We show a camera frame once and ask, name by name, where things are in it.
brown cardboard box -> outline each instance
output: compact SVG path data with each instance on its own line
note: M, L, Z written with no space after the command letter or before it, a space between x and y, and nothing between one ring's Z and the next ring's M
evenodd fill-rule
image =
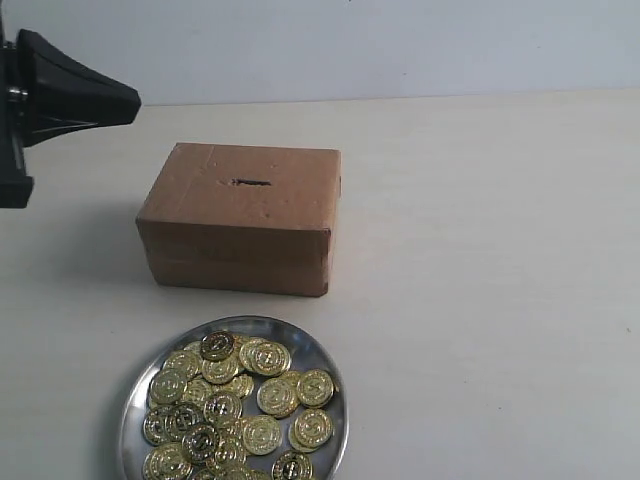
M159 284L320 296L340 152L177 144L136 223Z

metal plate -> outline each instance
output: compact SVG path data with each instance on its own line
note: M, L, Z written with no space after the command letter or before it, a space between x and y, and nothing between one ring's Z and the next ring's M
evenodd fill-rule
M282 320L257 316L223 318L196 327L170 342L142 372L133 386L122 413L117 445L121 478L143 480L142 464L152 449L151 445L142 436L142 422L147 411L147 391L149 390L151 379L162 368L163 363L172 351L180 350L193 341L201 340L205 335L216 330L227 330L233 333L275 340L289 349L292 357L292 370L304 372L313 368L320 368L331 374L336 391L329 404L324 407L324 410L331 416L335 432L333 437L322 448L311 453L310 457L314 467L314 478L316 480L332 479L342 460L349 433L347 399L338 367L336 367L320 343L305 331ZM257 375L253 375L253 377L256 383L255 389L251 396L243 401L243 415L259 415L262 413L256 404L256 392L266 378ZM290 448L287 440L289 424L303 409L304 407L300 406L293 415L279 421L284 438L282 446L274 453L264 457L248 457L247 464L252 468L271 473L271 467L276 459L282 452Z

white wall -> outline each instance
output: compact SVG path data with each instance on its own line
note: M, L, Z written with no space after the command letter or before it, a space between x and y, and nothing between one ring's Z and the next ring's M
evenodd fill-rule
M147 104L640 86L639 0L5 0Z

pile of gold coins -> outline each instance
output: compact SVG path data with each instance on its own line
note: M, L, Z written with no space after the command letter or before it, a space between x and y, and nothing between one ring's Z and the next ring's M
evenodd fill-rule
M145 480L310 480L309 453L333 435L322 410L334 384L324 370L290 370L287 348L264 338L226 331L172 352L149 386L145 439L155 448L144 461ZM254 391L252 374L269 377L256 393L264 415L242 416ZM252 469L247 456L282 445L278 419L306 407L290 424L291 449L270 473Z

white table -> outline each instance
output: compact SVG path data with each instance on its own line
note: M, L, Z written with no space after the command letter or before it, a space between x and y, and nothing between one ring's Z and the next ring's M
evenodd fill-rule
M113 480L120 410L172 336L283 318L341 367L338 480L632 479L640 90L145 108L27 151L0 211L2 477ZM177 141L338 148L321 299L156 286L134 217Z

